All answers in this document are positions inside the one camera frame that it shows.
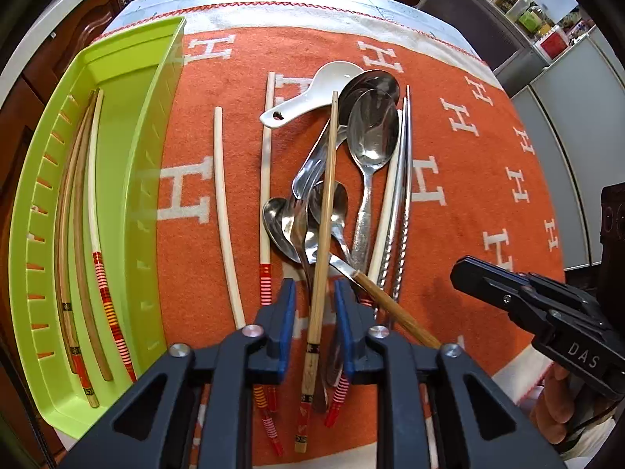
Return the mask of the person's right hand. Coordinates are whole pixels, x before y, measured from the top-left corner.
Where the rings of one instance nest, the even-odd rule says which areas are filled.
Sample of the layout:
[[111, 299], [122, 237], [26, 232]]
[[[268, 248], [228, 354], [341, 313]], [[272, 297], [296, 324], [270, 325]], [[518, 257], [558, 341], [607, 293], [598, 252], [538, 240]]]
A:
[[554, 363], [546, 373], [545, 385], [530, 413], [531, 423], [552, 445], [566, 438], [566, 424], [574, 413], [569, 376], [567, 369]]

